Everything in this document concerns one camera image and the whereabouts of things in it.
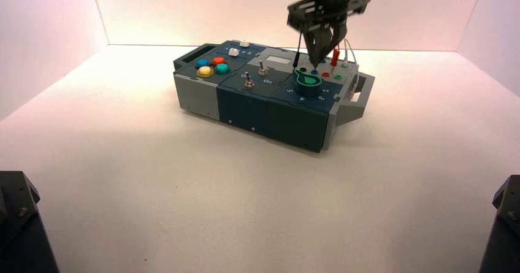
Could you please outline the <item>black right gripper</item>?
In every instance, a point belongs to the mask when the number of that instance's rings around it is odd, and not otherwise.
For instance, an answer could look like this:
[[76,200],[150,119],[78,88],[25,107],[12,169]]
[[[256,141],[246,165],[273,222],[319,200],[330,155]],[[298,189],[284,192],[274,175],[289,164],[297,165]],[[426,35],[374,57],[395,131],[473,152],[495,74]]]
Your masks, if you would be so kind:
[[309,62],[314,68],[345,38],[348,17],[363,14],[370,2],[300,0],[287,7],[287,25],[303,33]]

